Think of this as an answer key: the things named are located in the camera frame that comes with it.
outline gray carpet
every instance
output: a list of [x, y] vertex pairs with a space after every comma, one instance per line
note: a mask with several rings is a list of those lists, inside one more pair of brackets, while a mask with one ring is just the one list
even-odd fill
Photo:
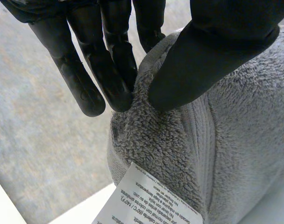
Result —
[[[168, 0], [165, 15], [165, 34], [183, 27], [189, 0]], [[129, 38], [139, 64], [134, 11]], [[0, 4], [0, 184], [28, 224], [48, 223], [111, 182], [111, 113], [107, 105], [97, 118], [83, 115], [47, 50]]]

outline gray towel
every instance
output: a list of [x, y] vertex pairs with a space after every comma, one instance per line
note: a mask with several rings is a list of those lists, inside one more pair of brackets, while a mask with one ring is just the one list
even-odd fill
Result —
[[118, 184], [134, 161], [205, 224], [236, 224], [284, 179], [284, 27], [269, 49], [197, 100], [160, 113], [148, 87], [178, 34], [146, 55], [132, 108], [113, 115], [109, 168]]

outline black glove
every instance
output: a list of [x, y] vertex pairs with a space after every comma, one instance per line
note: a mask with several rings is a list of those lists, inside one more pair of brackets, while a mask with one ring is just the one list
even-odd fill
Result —
[[[29, 23], [84, 114], [98, 116], [106, 104], [80, 61], [67, 21], [112, 109], [124, 112], [130, 108], [137, 75], [132, 45], [128, 42], [131, 0], [0, 1], [19, 21]], [[165, 37], [161, 33], [165, 0], [133, 2], [140, 42], [148, 52]]]
[[192, 21], [170, 49], [150, 89], [160, 111], [192, 102], [277, 38], [284, 0], [191, 0]]

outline care label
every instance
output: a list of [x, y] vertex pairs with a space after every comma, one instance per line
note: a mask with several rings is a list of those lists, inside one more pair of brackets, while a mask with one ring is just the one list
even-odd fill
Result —
[[202, 216], [132, 163], [92, 224], [202, 224]]

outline white surface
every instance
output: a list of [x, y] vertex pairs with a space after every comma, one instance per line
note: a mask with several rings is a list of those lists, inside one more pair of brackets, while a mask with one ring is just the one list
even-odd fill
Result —
[[49, 224], [91, 224], [115, 189], [108, 185]]
[[154, 176], [132, 162], [92, 224], [191, 223], [202, 216]]
[[239, 224], [284, 224], [284, 184], [266, 195]]
[[[49, 224], [91, 224], [115, 188], [108, 185]], [[0, 224], [26, 224], [1, 186]], [[284, 224], [284, 185], [267, 195], [239, 224]]]
[[26, 224], [0, 185], [0, 224]]
[[[110, 184], [49, 224], [91, 224], [115, 188]], [[239, 224], [284, 224], [284, 184], [267, 195]]]

